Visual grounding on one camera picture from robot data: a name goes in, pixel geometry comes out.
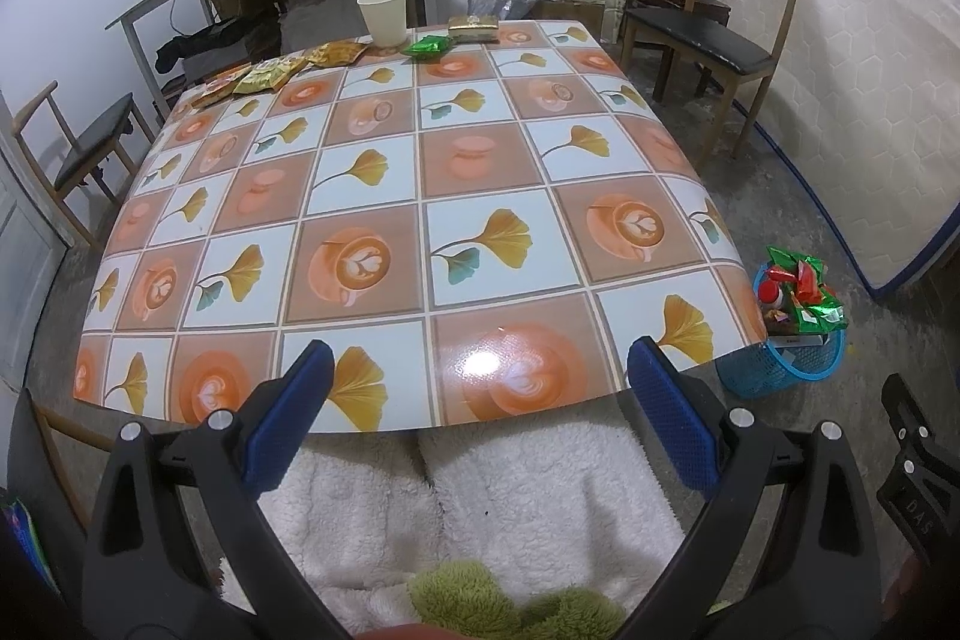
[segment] door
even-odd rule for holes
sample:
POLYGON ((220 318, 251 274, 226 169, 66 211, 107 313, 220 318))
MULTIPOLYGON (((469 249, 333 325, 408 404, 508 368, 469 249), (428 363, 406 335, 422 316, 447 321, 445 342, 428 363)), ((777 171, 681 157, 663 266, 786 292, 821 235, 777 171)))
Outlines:
MULTIPOLYGON (((14 170, 10 128, 10 109, 0 95, 0 378, 19 390, 26 379, 37 321, 66 244, 37 208, 36 194, 42 191, 27 181, 29 175, 14 170)), ((50 205, 45 206, 49 215, 50 205)))

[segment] plastic basket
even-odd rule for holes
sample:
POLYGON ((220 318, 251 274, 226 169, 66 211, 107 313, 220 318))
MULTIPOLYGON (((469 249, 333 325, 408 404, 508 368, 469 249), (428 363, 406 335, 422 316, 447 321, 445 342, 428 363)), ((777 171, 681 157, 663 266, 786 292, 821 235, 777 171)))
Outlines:
MULTIPOLYGON (((754 278, 754 292, 767 266, 754 278)), ((727 389, 743 399, 755 399, 787 389, 800 381, 816 383, 829 378, 843 359, 846 330, 830 332, 823 345, 776 349, 765 342, 751 345, 714 362, 717 375, 727 389)))

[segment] mattress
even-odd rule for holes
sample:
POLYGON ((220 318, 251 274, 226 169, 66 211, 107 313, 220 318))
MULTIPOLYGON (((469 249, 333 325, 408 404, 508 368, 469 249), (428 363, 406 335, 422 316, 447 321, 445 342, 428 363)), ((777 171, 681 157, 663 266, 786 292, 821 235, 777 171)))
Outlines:
MULTIPOLYGON (((786 0, 723 1, 731 28, 772 46, 786 0)), ((921 271, 960 218, 959 44, 960 0, 798 2, 761 130, 873 295, 921 271)))

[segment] white paper cup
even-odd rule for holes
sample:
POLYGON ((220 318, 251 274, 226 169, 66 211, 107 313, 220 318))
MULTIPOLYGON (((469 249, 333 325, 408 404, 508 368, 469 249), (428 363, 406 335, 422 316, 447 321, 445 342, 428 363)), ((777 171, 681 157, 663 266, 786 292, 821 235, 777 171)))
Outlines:
POLYGON ((396 47, 407 38, 407 0, 357 0, 376 47, 396 47))

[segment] green snack wrapper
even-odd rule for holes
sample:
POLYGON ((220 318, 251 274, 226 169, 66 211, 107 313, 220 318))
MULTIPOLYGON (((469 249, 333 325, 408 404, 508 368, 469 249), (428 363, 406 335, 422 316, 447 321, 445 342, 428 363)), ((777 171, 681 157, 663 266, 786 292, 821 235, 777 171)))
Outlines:
POLYGON ((800 261, 805 261, 813 267, 817 275, 817 287, 823 295, 819 304, 800 304, 795 287, 784 283, 784 290, 789 294, 784 309, 796 319, 796 333, 830 333, 847 328, 848 321, 843 304, 823 284, 824 273, 827 271, 827 265, 823 261, 814 256, 791 253, 789 250, 773 247, 772 244, 767 245, 767 253, 772 263, 782 266, 786 271, 796 273, 800 261))
POLYGON ((824 272, 827 271, 827 265, 819 258, 803 256, 800 255, 800 253, 791 253, 789 250, 781 250, 779 247, 773 247, 772 244, 767 245, 767 254, 770 256, 771 262, 776 266, 782 266, 788 272, 796 273, 797 263, 806 261, 813 267, 813 271, 817 273, 817 284, 819 285, 819 283, 824 282, 824 272))
POLYGON ((424 36, 407 47, 403 54, 412 58, 434 58, 443 55, 450 47, 453 47, 453 39, 448 36, 424 36))

